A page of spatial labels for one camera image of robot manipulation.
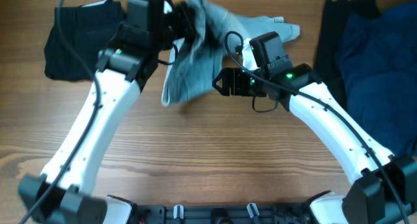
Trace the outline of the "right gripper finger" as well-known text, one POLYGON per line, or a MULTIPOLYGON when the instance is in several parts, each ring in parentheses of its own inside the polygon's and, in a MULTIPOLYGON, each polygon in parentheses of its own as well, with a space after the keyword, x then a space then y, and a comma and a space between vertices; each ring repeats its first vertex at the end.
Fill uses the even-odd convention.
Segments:
POLYGON ((222 96, 229 96, 230 95, 230 88, 229 85, 222 85, 220 86, 217 82, 213 83, 213 88, 216 89, 222 96))
POLYGON ((223 68, 220 73, 213 79, 213 85, 226 85, 231 76, 230 68, 223 68))

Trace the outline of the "light blue denim shorts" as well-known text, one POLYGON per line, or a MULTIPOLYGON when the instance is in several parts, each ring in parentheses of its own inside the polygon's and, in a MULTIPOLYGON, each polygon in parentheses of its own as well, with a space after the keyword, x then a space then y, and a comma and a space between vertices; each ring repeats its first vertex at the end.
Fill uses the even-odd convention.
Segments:
POLYGON ((196 38, 192 43, 181 38, 174 41, 179 53, 171 50, 172 65, 167 68, 162 105, 181 104, 213 89, 212 80, 222 69, 227 56, 224 38, 229 31, 239 33, 243 39, 276 32, 282 42, 296 39, 300 26, 285 23, 282 16, 245 17, 207 0, 187 0, 195 10, 196 38))

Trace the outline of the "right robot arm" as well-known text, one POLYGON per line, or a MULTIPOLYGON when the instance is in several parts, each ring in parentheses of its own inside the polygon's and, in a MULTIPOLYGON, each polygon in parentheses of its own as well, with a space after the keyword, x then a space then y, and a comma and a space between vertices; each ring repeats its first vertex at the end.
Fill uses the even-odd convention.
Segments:
POLYGON ((294 66, 278 33, 226 47, 235 66, 213 87, 224 96, 267 97, 302 120, 344 170, 351 188, 325 191, 291 212, 299 223, 409 222, 416 213, 416 160, 395 156, 334 100, 310 66, 294 66))

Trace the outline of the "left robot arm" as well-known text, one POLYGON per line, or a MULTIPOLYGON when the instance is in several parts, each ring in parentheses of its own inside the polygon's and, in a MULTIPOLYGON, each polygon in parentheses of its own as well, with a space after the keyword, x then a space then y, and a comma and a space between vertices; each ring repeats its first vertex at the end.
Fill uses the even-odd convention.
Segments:
POLYGON ((38 223, 137 223, 137 205, 93 197, 104 154, 122 119, 159 65, 159 53, 195 36, 194 10, 172 0, 128 0, 127 19, 100 51, 89 95, 66 139, 18 193, 38 223))

